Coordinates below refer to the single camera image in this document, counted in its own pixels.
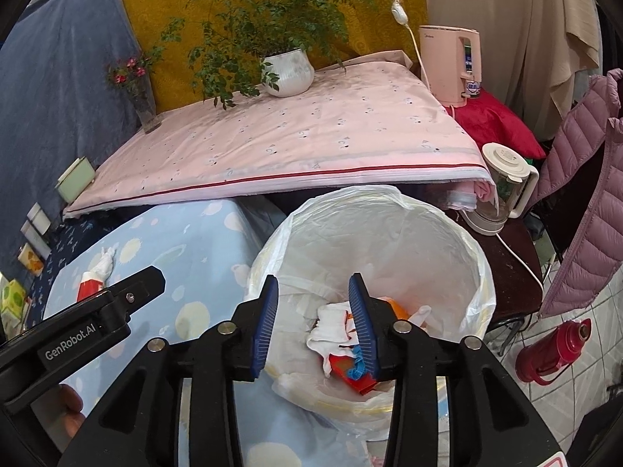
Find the trash bin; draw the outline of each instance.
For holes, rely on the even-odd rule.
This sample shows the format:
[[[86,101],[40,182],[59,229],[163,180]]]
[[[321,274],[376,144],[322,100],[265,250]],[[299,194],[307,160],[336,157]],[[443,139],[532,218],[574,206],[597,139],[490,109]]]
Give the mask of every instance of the trash bin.
[[[319,305],[348,300],[360,272],[371,296],[388,296],[409,314],[429,305],[429,335],[482,338],[495,309],[493,277],[478,243],[445,214],[392,186],[353,186],[305,202],[273,233],[251,268],[246,296],[267,274],[279,281],[279,306],[266,371],[285,399],[366,440],[387,438],[393,387],[362,396],[325,378],[305,345]],[[445,397],[443,379],[438,379]]]

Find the power cord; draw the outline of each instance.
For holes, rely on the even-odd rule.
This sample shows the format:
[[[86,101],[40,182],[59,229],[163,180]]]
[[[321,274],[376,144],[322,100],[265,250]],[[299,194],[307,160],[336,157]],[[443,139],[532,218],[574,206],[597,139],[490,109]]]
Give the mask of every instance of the power cord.
[[[403,9],[403,6],[400,4],[399,0],[394,0],[391,4],[391,13],[392,16],[394,16],[396,22],[400,24],[400,26],[404,26],[405,28],[407,28],[407,30],[409,30],[411,40],[413,41],[413,47],[415,48],[415,54],[417,55],[417,60],[419,61],[420,68],[422,69],[422,77],[424,79],[426,89],[430,91],[431,84],[429,83],[428,75],[426,74],[426,69],[424,68],[422,56],[420,56],[420,49],[418,49],[417,42],[415,41],[415,35],[413,34],[411,27],[409,26],[409,16],[407,16],[407,13]]]
[[[533,316],[534,316],[534,313],[530,313],[530,318],[528,318],[528,322],[526,323],[526,326],[524,328],[522,328],[521,330],[519,330],[520,334],[524,333],[528,328],[530,328]]]
[[[528,265],[526,265],[526,262],[523,261],[519,256],[517,256],[515,254],[515,252],[506,244],[506,242],[504,242],[504,239],[502,237],[500,237],[500,234],[497,233],[495,234],[495,236],[500,240],[500,242],[502,242],[502,245],[504,247],[506,247],[506,249],[509,251],[509,253],[511,255],[513,255],[515,257],[515,259],[521,263],[523,265],[523,267],[529,272],[529,274],[534,278],[534,280],[538,283],[539,288],[541,288],[541,293],[544,294],[544,290],[543,290],[543,283],[541,282],[541,279],[539,279],[537,276],[535,276],[535,273],[532,272],[532,270],[530,269],[530,267]]]

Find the red pillow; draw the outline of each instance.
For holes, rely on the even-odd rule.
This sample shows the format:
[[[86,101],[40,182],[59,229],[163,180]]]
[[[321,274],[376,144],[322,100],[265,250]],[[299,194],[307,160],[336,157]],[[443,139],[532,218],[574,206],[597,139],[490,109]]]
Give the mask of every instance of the red pillow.
[[[446,108],[452,115],[452,109]],[[479,149],[488,142],[510,147],[524,158],[543,159],[545,152],[523,121],[496,97],[480,90],[478,98],[467,100],[465,107],[455,108],[454,118]]]

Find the blue fabric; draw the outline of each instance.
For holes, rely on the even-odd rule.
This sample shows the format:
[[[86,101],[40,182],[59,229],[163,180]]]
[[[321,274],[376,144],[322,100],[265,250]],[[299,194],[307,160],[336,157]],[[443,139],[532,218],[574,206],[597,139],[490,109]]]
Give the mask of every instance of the blue fabric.
[[[0,49],[0,271],[22,281],[20,228],[38,202],[57,219],[54,186],[77,157],[97,167],[135,132],[105,66],[138,51],[121,0],[49,0]]]
[[[164,294],[132,315],[132,333],[66,382],[89,413],[113,380],[152,337],[175,343],[231,318],[244,298],[250,266],[285,216],[263,197],[159,205],[111,232],[60,271],[46,318],[76,302],[82,272],[115,247],[109,283],[149,265],[166,279]],[[361,440],[333,427],[271,389],[266,373],[236,383],[236,410],[247,467],[370,467]],[[188,466],[188,388],[182,399],[180,466]]]
[[[353,381],[358,381],[366,373],[366,364],[363,361],[363,353],[360,346],[354,346],[353,348],[354,362],[353,367],[348,369],[347,376]]]
[[[111,231],[110,226],[99,223],[95,219],[77,221],[60,231],[58,242],[54,244],[41,275],[35,277],[30,287],[28,296],[32,299],[32,304],[26,318],[27,328],[41,323],[52,283],[60,270]]]

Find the beige curtain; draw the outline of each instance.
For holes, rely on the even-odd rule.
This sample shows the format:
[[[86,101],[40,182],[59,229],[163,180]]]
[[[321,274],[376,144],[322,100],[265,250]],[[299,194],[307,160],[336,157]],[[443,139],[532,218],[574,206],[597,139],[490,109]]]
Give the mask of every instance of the beige curtain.
[[[481,35],[483,87],[552,138],[570,110],[576,71],[599,65],[593,0],[427,0],[432,25]]]

